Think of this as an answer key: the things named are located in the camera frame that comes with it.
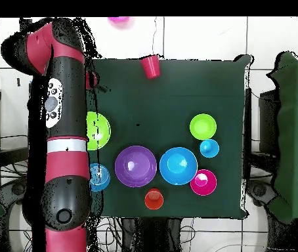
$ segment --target lime green bowl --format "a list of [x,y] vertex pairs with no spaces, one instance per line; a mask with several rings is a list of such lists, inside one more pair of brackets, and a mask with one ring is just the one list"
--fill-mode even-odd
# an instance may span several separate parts
[[86,121],[88,151],[101,149],[110,139],[110,123],[103,115],[96,112],[87,112]]
[[208,114],[198,114],[190,122],[190,131],[198,140],[210,139],[217,130],[217,123]]

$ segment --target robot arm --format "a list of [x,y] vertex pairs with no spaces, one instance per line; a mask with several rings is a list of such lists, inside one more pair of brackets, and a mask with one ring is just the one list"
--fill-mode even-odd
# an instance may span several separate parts
[[85,61],[81,38],[67,18],[14,34],[1,47],[13,68],[46,75],[47,166],[43,197],[47,252],[86,252],[81,226],[91,210],[87,153]]

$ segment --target purple bowl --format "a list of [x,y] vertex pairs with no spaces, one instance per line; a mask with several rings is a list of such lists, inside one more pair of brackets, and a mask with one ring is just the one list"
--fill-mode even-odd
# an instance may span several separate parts
[[126,186],[139,188],[155,177],[156,159],[151,151],[142,146],[124,149],[116,158],[115,174]]

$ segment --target white tile floor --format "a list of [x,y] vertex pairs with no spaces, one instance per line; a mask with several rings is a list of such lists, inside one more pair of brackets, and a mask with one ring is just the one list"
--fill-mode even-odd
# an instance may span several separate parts
[[[134,17],[125,29],[113,27],[106,18],[86,18],[86,21],[95,37],[97,51],[104,58],[140,58],[158,53],[168,59],[233,60],[239,54],[251,54],[254,62],[249,86],[257,96],[275,88],[266,74],[273,69],[276,55],[282,51],[294,51],[298,55],[298,17],[147,16]],[[0,45],[18,30],[18,18],[0,18]],[[2,136],[27,134],[26,103],[30,80],[30,76],[11,69],[0,55]],[[259,107],[254,96],[252,138],[259,139]],[[3,145],[14,148],[25,146],[26,141],[6,140]],[[258,150],[258,142],[253,142],[252,148]],[[248,196],[245,208],[249,216],[244,220],[195,219],[195,238],[182,245],[183,252],[264,252],[267,241],[265,210],[254,206]],[[191,222],[192,219],[184,219],[182,226]],[[30,229],[19,205],[12,210],[10,228]],[[104,233],[99,233],[104,241]],[[188,231],[181,232],[182,241],[190,236]],[[11,240],[14,252],[23,252],[27,242],[23,233],[11,231]]]

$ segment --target light blue bowl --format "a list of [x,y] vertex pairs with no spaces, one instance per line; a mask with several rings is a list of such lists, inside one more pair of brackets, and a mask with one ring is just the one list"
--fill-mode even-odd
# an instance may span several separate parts
[[200,143],[200,153],[206,158],[213,158],[219,153],[219,145],[213,139],[204,140]]
[[181,186],[189,183],[197,173],[198,164],[194,154],[182,147],[172,148],[160,160],[160,172],[169,184]]
[[102,164],[92,163],[89,166],[91,172],[91,179],[89,184],[93,192],[104,190],[110,183],[110,173]]

